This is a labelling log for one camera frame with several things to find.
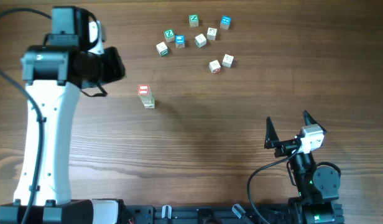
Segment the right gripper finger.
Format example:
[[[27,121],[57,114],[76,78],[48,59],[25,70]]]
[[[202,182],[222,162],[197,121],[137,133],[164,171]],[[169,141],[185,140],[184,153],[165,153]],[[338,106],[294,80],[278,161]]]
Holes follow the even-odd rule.
[[[308,125],[313,125],[313,124],[317,124],[322,130],[323,130],[323,133],[326,134],[327,133],[327,130],[321,125],[319,124],[311,115],[310,113],[307,111],[307,110],[304,110],[303,111],[303,118],[304,118],[304,122],[305,122],[305,125],[308,126]]]
[[[264,148],[265,149],[273,149],[277,148],[279,146],[279,138],[275,131],[273,122],[271,120],[271,117],[266,118],[266,134],[265,134],[265,141],[264,141]]]

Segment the red M block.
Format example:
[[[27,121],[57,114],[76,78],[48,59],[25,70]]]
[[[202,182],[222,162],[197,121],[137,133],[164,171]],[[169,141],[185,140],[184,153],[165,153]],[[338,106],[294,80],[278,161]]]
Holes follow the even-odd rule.
[[[143,97],[149,97],[151,95],[149,85],[139,85],[138,86],[138,95]]]

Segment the white block green E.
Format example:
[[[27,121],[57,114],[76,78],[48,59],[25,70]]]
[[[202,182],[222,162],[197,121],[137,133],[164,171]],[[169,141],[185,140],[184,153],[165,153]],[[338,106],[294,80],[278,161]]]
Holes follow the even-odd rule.
[[[154,100],[154,97],[153,96],[149,96],[149,95],[140,95],[139,97],[140,97],[142,102],[153,101]]]

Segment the white block yellow side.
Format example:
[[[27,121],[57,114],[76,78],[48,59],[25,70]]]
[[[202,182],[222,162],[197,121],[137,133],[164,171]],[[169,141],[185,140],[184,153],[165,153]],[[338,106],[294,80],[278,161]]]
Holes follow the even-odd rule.
[[[142,102],[144,105],[154,105],[155,104],[155,101],[145,101],[145,102]]]

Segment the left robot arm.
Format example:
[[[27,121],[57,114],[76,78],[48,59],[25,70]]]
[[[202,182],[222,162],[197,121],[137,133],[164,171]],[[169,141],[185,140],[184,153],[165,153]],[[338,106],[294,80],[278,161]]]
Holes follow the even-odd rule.
[[[79,97],[126,70],[115,47],[104,48],[103,26],[76,6],[55,6],[52,30],[22,57],[27,133],[21,177],[13,201],[0,205],[0,223],[127,223],[121,199],[72,199],[69,155]]]

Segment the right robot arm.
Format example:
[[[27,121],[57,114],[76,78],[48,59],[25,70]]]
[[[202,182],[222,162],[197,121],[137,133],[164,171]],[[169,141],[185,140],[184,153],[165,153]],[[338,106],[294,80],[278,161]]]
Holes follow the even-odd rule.
[[[293,139],[281,141],[270,117],[266,119],[264,147],[274,149],[275,157],[287,158],[287,172],[299,196],[288,200],[294,223],[344,223],[339,199],[341,170],[330,162],[315,162],[313,151],[322,147],[326,129],[308,111],[305,125]]]

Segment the green Z block left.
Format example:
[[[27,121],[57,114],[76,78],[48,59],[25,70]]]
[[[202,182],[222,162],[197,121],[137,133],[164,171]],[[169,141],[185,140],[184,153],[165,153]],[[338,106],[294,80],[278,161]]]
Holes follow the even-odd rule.
[[[164,37],[166,42],[174,42],[175,41],[175,33],[173,29],[167,29],[164,31]]]

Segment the white block blue side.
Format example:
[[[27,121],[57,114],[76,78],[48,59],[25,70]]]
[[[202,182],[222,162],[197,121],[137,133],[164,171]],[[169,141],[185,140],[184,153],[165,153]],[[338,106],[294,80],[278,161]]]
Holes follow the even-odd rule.
[[[223,57],[222,65],[224,67],[231,68],[233,64],[234,57],[232,55],[225,54]]]

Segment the blue block centre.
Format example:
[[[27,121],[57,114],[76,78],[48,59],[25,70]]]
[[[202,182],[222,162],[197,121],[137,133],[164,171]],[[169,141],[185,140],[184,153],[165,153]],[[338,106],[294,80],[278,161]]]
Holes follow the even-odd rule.
[[[185,36],[184,35],[176,35],[175,36],[175,47],[176,48],[184,48],[185,47]]]

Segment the white block red Q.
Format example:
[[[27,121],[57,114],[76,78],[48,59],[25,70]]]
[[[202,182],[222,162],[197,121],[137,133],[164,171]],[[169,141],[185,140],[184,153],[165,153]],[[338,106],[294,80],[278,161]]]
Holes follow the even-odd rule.
[[[221,65],[218,60],[214,60],[209,63],[209,68],[211,70],[211,73],[218,73],[221,71]]]

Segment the white block green side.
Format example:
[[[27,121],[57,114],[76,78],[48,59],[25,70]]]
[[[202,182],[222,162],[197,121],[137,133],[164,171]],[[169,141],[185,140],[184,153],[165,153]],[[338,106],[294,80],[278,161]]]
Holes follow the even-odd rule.
[[[206,45],[206,37],[203,34],[199,34],[195,37],[196,46],[201,48]]]

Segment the green Z block far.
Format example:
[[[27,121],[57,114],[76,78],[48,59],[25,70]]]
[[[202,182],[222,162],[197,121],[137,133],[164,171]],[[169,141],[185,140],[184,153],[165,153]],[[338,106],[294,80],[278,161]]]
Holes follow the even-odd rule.
[[[190,27],[198,27],[199,26],[199,17],[198,14],[189,15],[189,24]]]

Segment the white block red side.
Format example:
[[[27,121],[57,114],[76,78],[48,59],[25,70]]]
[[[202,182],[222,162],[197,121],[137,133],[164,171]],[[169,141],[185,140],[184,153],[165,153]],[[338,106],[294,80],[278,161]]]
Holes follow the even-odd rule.
[[[216,35],[217,35],[217,29],[209,27],[207,30],[206,38],[208,40],[216,40]]]

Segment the blue block far right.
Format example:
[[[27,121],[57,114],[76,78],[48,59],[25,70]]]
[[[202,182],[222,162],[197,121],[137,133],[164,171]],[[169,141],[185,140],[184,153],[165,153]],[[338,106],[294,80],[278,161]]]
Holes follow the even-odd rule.
[[[220,22],[220,28],[228,30],[231,24],[231,18],[228,16],[223,16]]]

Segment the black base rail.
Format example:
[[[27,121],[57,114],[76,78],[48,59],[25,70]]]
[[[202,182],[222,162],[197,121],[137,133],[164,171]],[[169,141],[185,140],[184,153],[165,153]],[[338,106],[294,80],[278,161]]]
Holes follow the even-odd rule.
[[[122,213],[125,224],[204,224],[204,223],[323,223],[344,224],[340,204],[263,204],[257,211],[235,204],[232,207],[172,207],[130,205]]]

